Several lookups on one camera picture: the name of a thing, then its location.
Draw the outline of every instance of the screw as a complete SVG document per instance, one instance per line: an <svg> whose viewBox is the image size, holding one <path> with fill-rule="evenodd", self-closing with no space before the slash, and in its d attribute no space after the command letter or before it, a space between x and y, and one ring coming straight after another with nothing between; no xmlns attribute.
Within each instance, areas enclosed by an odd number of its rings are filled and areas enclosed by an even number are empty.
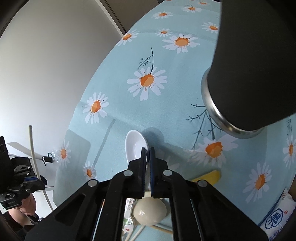
<svg viewBox="0 0 296 241"><path fill-rule="evenodd" d="M173 174L173 172L172 172L171 170L164 170L164 171L163 171L163 174L164 174L165 176L170 176L170 175Z"/></svg>
<svg viewBox="0 0 296 241"><path fill-rule="evenodd" d="M131 170L125 170L125 171L123 172L123 174L124 174L126 177L130 177L130 176L133 174L133 172L132 172Z"/></svg>
<svg viewBox="0 0 296 241"><path fill-rule="evenodd" d="M206 187L207 186L207 182L205 181L205 180L200 180L200 181L198 181L198 185L200 186L200 187Z"/></svg>
<svg viewBox="0 0 296 241"><path fill-rule="evenodd" d="M94 187L98 184L97 180L90 180L88 181L87 185L89 185L90 187Z"/></svg>

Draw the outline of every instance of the metal ring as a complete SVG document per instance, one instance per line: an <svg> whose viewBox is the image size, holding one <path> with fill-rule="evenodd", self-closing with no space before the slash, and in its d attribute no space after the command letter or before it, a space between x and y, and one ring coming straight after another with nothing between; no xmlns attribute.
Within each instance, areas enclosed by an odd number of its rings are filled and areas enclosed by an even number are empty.
<svg viewBox="0 0 296 241"><path fill-rule="evenodd" d="M209 92L209 87L207 84L207 76L210 71L210 68L208 68L203 77L201 82L201 92L202 92L202 100L204 102L204 105L209 113L209 115L213 118L213 120L216 122L216 124L227 134L240 139L248 139L252 138L254 136L257 136L262 130L254 130L254 131L245 131L240 128L235 127L231 123L229 123L228 120L224 118L224 116L220 113L218 108L215 106L214 101L212 100L211 94Z"/></svg>

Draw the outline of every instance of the plastic bag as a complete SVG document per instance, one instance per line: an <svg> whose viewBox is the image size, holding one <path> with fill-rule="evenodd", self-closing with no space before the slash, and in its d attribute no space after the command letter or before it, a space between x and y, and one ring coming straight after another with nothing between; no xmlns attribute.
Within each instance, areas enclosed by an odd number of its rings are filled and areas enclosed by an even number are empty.
<svg viewBox="0 0 296 241"><path fill-rule="evenodd" d="M283 229L295 206L296 202L285 188L273 212L260 225L260 228L267 234L269 241L273 240Z"/></svg>

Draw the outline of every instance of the white wall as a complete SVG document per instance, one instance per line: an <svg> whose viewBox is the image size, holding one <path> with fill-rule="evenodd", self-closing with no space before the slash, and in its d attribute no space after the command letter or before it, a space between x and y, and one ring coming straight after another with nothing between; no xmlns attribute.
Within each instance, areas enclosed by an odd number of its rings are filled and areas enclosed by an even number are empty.
<svg viewBox="0 0 296 241"><path fill-rule="evenodd" d="M95 0L30 0L0 38L0 136L6 143L29 148L32 125L36 153L60 148L84 89L119 39Z"/></svg>
<svg viewBox="0 0 296 241"><path fill-rule="evenodd" d="M48 195L49 201L50 201L53 209L56 209L57 206L54 204L54 202L52 200L53 191L46 191L46 193ZM36 200L36 213L38 214L38 216L40 218L45 218L52 211L45 199L43 192L41 192L41 191L34 192L33 196L35 197L35 200Z"/></svg>

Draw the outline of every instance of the daisy print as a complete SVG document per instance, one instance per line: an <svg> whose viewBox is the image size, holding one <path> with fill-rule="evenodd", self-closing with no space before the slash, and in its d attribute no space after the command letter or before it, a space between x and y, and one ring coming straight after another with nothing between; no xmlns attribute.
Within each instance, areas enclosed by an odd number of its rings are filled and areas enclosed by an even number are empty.
<svg viewBox="0 0 296 241"><path fill-rule="evenodd" d="M209 3L207 3L206 1L199 1L198 4L203 6L209 5Z"/></svg>
<svg viewBox="0 0 296 241"><path fill-rule="evenodd" d="M165 158L165 152L161 149L157 150L155 155L157 156L157 158L165 160L167 162L168 169L170 169L172 171L176 171L176 169L178 169L180 167L180 163L171 164L170 163L170 156Z"/></svg>
<svg viewBox="0 0 296 241"><path fill-rule="evenodd" d="M196 47L197 45L200 45L198 43L193 42L193 40L196 40L198 38L192 37L191 34L183 35L179 34L179 37L173 35L170 37L170 40L163 39L163 42L170 43L168 45L164 45L163 48L169 49L169 50L177 50L177 53L180 53L181 51L183 53L187 53L187 47L190 46L191 48Z"/></svg>
<svg viewBox="0 0 296 241"><path fill-rule="evenodd" d="M238 147L238 144L233 143L237 138L228 134L222 136L218 140L210 140L207 137L203 139L204 144L198 144L199 148L191 152L190 162L198 162L198 165L204 163L204 166L216 163L218 167L222 167L222 163L226 163L226 158L223 154L225 151L230 151Z"/></svg>
<svg viewBox="0 0 296 241"><path fill-rule="evenodd" d="M82 111L82 113L87 113L85 117L85 122L88 123L89 119L91 119L91 124L93 122L99 123L99 114L101 117L106 117L107 113L103 109L109 105L109 102L106 102L108 97L105 97L105 94L100 92L98 96L94 93L93 98L90 97L87 101L86 108Z"/></svg>
<svg viewBox="0 0 296 241"><path fill-rule="evenodd" d="M159 36L159 37L168 37L170 35L170 29L167 28L167 29L162 29L162 30L158 30L156 32L156 35Z"/></svg>
<svg viewBox="0 0 296 241"><path fill-rule="evenodd" d="M173 16L172 12L158 12L152 15L152 18L159 19L159 18L168 18Z"/></svg>
<svg viewBox="0 0 296 241"><path fill-rule="evenodd" d="M296 152L296 147L295 147L296 139L292 141L292 138L291 140L287 138L286 142L287 142L287 146L283 148L283 153L286 154L284 158L284 162L286 164L286 167L290 169L291 163L294 163L295 152Z"/></svg>
<svg viewBox="0 0 296 241"><path fill-rule="evenodd" d="M65 145L65 140L62 144L62 147L61 147L61 151L59 153L59 164L60 166L63 168L63 167L67 167L67 163L70 162L70 153L71 153L71 150L69 149L69 144L70 144L70 141L67 142L67 144Z"/></svg>
<svg viewBox="0 0 296 241"><path fill-rule="evenodd" d="M211 31L211 33L218 33L218 29L219 29L219 26L216 26L216 24L213 24L211 22L208 22L208 23L203 23L201 26L203 26L202 29L206 29L206 31Z"/></svg>
<svg viewBox="0 0 296 241"><path fill-rule="evenodd" d="M132 32L129 30L116 45L120 46L122 43L125 45L127 41L131 42L132 39L136 38L138 34L139 33L136 32L136 29Z"/></svg>
<svg viewBox="0 0 296 241"><path fill-rule="evenodd" d="M202 11L201 8L196 8L196 7L193 7L192 5L183 7L182 10L185 12L201 12Z"/></svg>
<svg viewBox="0 0 296 241"><path fill-rule="evenodd" d="M254 197L253 201L260 199L262 197L262 193L267 192L269 190L269 186L267 182L271 180L271 169L269 169L269 165L266 165L266 162L263 164L261 169L260 163L257 163L257 171L252 169L252 173L249 175L250 180L246 182L247 187L242 191L243 193L251 192L246 202L249 203Z"/></svg>
<svg viewBox="0 0 296 241"><path fill-rule="evenodd" d="M89 161L88 163L85 163L83 167L83 172L87 181L96 178L96 169L90 165Z"/></svg>
<svg viewBox="0 0 296 241"><path fill-rule="evenodd" d="M162 84L167 83L167 76L163 76L165 70L160 70L156 72L157 67L153 67L152 71L150 67L146 70L142 68L140 72L136 71L135 76L136 79L129 79L128 84L133 85L128 88L129 92L133 92L133 97L137 96L139 92L142 90L140 95L140 101L148 99L148 90L150 89L156 95L161 95L160 89L164 89Z"/></svg>

